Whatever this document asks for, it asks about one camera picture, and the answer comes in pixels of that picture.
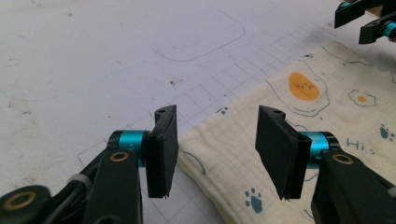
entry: cream cloth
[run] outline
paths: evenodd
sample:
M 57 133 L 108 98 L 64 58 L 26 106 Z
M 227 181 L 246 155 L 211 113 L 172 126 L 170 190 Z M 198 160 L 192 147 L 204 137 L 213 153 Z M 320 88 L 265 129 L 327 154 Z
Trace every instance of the cream cloth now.
M 338 42 L 326 42 L 181 136 L 178 163 L 227 223 L 314 223 L 318 170 L 301 200 L 280 201 L 255 150 L 259 105 L 297 131 L 328 131 L 342 149 L 396 184 L 396 76 Z

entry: cartoon print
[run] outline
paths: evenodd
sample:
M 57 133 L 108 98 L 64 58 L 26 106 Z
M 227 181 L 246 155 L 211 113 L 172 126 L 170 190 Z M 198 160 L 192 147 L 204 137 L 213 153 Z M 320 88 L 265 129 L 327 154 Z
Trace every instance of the cartoon print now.
M 375 152 L 372 149 L 370 149 L 369 147 L 366 147 L 364 145 L 364 143 L 360 142 L 359 140 L 355 141 L 355 140 L 351 140 L 351 139 L 347 138 L 346 139 L 346 146 L 355 148 L 356 150 L 359 150 L 359 151 L 366 151 L 366 152 L 368 152 L 368 153 L 370 153 L 372 155 L 375 154 Z
M 254 188 L 251 189 L 251 194 L 249 194 L 248 191 L 245 191 L 245 195 L 247 196 L 247 201 L 245 202 L 245 205 L 247 207 L 251 207 L 255 213 L 259 214 L 262 212 L 262 200 L 260 200 L 262 195 L 259 192 L 254 195 L 255 193 L 256 190 Z
M 285 82 L 267 81 L 276 96 L 294 113 L 314 117 L 330 104 L 326 83 L 317 76 L 304 60 L 298 69 L 284 70 Z
M 320 90 L 301 73 L 291 73 L 289 77 L 290 90 L 300 100 L 314 101 L 318 99 Z
M 360 105 L 362 107 L 369 107 L 376 105 L 375 96 L 358 90 L 353 90 L 347 96 L 355 103 L 355 105 Z

